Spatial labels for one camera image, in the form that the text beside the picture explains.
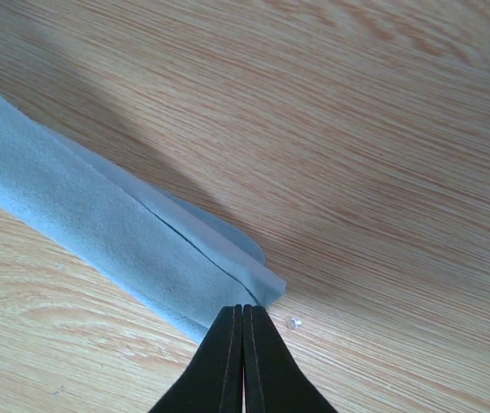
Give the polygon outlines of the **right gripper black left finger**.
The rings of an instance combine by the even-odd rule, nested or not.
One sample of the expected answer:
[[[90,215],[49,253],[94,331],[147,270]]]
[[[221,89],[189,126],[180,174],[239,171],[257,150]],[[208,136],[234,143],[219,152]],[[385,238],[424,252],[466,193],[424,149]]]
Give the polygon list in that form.
[[[184,373],[150,413],[240,412],[242,335],[242,306],[221,309]]]

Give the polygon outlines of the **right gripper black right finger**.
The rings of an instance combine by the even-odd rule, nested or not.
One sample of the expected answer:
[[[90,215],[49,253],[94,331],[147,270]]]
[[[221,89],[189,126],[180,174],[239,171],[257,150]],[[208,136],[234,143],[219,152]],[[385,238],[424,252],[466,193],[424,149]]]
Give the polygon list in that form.
[[[335,411],[302,373],[265,308],[243,307],[242,340],[247,412]]]

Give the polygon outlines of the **light blue cleaning cloth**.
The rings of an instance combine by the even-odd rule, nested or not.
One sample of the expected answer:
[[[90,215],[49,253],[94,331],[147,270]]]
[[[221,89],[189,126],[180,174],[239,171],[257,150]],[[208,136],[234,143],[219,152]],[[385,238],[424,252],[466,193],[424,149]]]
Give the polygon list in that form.
[[[28,118],[0,96],[0,208],[200,340],[285,282],[247,234]]]

